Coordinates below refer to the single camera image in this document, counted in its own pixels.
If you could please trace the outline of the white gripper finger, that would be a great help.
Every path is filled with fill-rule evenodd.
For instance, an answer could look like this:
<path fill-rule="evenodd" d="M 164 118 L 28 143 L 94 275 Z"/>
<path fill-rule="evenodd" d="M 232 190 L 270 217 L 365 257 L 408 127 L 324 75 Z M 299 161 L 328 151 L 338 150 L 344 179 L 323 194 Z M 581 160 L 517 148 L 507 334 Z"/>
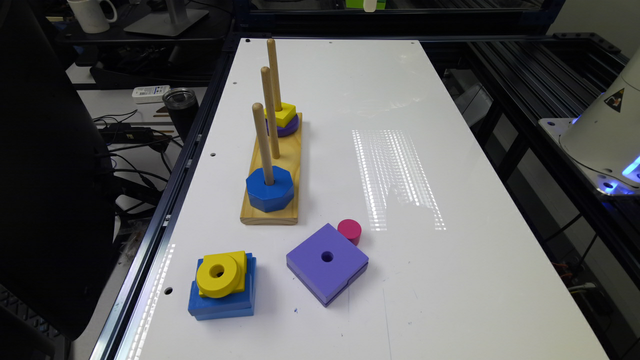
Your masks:
<path fill-rule="evenodd" d="M 374 12 L 377 7 L 376 0 L 363 0 L 363 9 L 365 12 Z"/>

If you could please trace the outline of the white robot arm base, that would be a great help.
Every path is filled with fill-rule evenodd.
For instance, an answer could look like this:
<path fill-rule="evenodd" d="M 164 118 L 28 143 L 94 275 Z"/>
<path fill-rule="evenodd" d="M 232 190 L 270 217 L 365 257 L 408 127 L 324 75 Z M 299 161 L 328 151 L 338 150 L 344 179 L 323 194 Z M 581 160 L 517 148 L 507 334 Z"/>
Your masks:
<path fill-rule="evenodd" d="M 576 118 L 538 124 L 605 196 L 639 194 L 639 55 Z"/>

